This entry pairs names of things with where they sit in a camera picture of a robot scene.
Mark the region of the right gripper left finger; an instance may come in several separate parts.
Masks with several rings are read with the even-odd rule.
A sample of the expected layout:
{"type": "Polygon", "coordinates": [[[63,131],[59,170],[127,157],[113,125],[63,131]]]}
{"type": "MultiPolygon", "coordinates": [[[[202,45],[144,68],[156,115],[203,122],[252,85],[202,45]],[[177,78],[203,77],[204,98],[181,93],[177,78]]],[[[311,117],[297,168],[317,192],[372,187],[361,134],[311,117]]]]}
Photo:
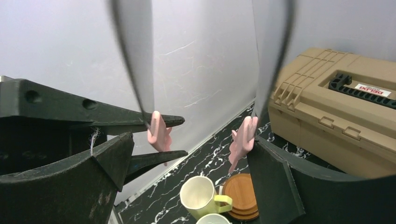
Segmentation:
{"type": "Polygon", "coordinates": [[[134,147],[126,132],[54,163],[2,175],[3,224],[106,224],[134,147]]]}

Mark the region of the pink handled metal tongs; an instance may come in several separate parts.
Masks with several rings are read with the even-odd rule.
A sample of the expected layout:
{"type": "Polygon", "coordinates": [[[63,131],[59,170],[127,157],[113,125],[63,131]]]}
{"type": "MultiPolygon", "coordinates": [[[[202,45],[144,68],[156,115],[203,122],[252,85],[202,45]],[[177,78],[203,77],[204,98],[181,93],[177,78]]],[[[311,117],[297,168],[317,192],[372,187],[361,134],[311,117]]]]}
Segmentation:
{"type": "MultiPolygon", "coordinates": [[[[270,76],[260,112],[255,116],[246,116],[238,130],[232,131],[230,155],[231,167],[229,173],[235,170],[238,161],[249,153],[254,144],[255,132],[262,119],[261,114],[269,103],[269,98],[275,88],[278,76],[283,66],[293,33],[296,6],[295,0],[276,0],[283,12],[278,15],[274,10],[269,13],[271,19],[283,18],[283,28],[272,38],[279,41],[278,45],[266,39],[266,46],[273,54],[272,65],[260,69],[262,75],[270,76]]],[[[153,85],[153,28],[152,2],[150,0],[111,0],[109,8],[112,15],[116,38],[119,43],[123,62],[133,87],[135,98],[141,111],[141,120],[148,130],[148,142],[159,152],[170,150],[171,128],[167,128],[160,112],[154,110],[153,85]]]]}

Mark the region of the wooden coaster stack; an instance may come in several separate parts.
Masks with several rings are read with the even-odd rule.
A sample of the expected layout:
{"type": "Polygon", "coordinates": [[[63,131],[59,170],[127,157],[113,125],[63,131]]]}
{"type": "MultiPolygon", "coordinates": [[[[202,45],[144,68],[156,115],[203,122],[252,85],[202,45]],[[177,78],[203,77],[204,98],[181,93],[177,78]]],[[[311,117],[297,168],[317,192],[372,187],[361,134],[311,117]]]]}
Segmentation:
{"type": "Polygon", "coordinates": [[[228,214],[239,221],[251,221],[259,216],[251,175],[241,173],[231,176],[222,185],[221,193],[233,200],[228,214]]]}

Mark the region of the white grey mug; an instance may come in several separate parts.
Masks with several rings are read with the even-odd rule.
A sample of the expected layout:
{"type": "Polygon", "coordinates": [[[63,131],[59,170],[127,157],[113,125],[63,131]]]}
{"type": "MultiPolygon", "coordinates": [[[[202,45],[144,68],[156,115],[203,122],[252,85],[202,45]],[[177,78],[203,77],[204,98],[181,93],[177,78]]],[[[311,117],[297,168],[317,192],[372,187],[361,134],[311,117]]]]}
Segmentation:
{"type": "Polygon", "coordinates": [[[207,214],[201,217],[196,224],[231,224],[231,222],[223,215],[207,214]]]}

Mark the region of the yellow green mug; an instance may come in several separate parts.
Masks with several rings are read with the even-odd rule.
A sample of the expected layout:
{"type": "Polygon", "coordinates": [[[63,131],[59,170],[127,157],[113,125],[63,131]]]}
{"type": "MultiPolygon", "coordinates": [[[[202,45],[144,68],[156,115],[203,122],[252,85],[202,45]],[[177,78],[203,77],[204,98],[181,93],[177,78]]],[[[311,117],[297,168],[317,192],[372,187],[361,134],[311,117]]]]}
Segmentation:
{"type": "Polygon", "coordinates": [[[188,179],[179,192],[181,204],[199,220],[208,214],[229,212],[233,208],[233,199],[219,195],[211,179],[206,176],[194,176],[188,179]]]}

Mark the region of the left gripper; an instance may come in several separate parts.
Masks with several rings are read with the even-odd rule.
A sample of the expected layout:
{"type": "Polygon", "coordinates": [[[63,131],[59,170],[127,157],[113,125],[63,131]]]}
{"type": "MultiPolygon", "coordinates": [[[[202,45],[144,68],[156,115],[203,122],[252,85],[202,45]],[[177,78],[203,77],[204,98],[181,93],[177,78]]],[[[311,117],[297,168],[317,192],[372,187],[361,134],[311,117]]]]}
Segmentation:
{"type": "Polygon", "coordinates": [[[26,79],[0,84],[0,174],[20,173],[89,150],[107,135],[147,130],[140,112],[26,79]]]}

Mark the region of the tan plastic toolbox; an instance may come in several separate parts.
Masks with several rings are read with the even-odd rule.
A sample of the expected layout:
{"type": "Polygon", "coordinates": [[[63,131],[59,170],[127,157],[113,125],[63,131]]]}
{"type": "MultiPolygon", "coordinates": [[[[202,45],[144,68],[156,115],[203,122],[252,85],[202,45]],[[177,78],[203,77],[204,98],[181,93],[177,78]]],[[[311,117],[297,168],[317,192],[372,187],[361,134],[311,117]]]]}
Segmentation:
{"type": "Polygon", "coordinates": [[[396,64],[310,48],[284,66],[270,97],[273,133],[343,172],[396,172],[396,64]]]}

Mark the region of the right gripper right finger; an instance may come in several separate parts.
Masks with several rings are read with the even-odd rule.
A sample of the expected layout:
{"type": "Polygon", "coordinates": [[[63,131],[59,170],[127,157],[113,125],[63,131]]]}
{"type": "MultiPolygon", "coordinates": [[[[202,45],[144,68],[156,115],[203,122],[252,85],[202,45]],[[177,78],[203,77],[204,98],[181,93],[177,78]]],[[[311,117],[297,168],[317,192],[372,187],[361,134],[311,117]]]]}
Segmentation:
{"type": "Polygon", "coordinates": [[[337,172],[257,137],[247,154],[263,224],[393,224],[396,177],[337,172]]]}

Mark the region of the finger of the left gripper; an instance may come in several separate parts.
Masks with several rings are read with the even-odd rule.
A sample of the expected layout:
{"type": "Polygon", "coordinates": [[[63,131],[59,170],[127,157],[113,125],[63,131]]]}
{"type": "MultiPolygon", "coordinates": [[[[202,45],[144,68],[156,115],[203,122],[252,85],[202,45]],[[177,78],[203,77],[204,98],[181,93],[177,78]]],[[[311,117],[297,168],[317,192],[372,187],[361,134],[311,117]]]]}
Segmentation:
{"type": "Polygon", "coordinates": [[[150,171],[156,166],[187,156],[184,150],[133,155],[127,169],[124,185],[150,171]]]}

